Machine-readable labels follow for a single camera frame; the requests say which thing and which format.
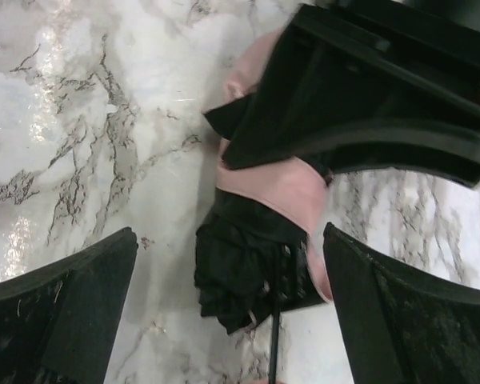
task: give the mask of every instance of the white marble surface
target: white marble surface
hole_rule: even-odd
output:
[[[140,239],[107,383],[243,384],[270,324],[198,316],[194,230],[215,146],[200,110],[295,0],[0,0],[0,281],[123,226]],[[480,288],[480,187],[395,170],[340,177],[324,222]],[[281,378],[351,383],[333,306],[285,316]]]

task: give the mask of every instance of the marble floor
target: marble floor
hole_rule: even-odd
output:
[[[140,240],[106,383],[244,384],[270,324],[198,316],[194,230],[217,138],[200,111],[297,0],[0,0],[0,282],[123,226]],[[480,187],[396,170],[336,180],[324,223],[480,289]],[[352,383],[333,306],[284,317],[281,378]]]

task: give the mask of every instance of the black fabric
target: black fabric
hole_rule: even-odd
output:
[[[123,228],[0,282],[0,384],[102,384],[137,248]]]
[[[270,316],[276,258],[283,311],[323,303],[307,269],[306,232],[263,204],[216,190],[196,235],[194,283],[201,315],[216,317],[228,334]]]
[[[248,94],[243,98],[233,100],[224,106],[210,110],[205,113],[205,119],[217,134],[226,140],[231,140],[254,97],[255,94]],[[323,176],[327,184],[332,181],[332,174],[327,166],[331,160],[331,153],[318,152],[298,157]]]

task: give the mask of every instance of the black string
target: black string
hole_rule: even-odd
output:
[[[278,372],[278,351],[279,351],[279,325],[281,323],[281,303],[279,300],[279,280],[281,277],[281,258],[275,255],[275,279],[272,289],[274,296],[274,309],[272,311],[272,333],[270,337],[270,363],[269,363],[269,384],[276,384]]]

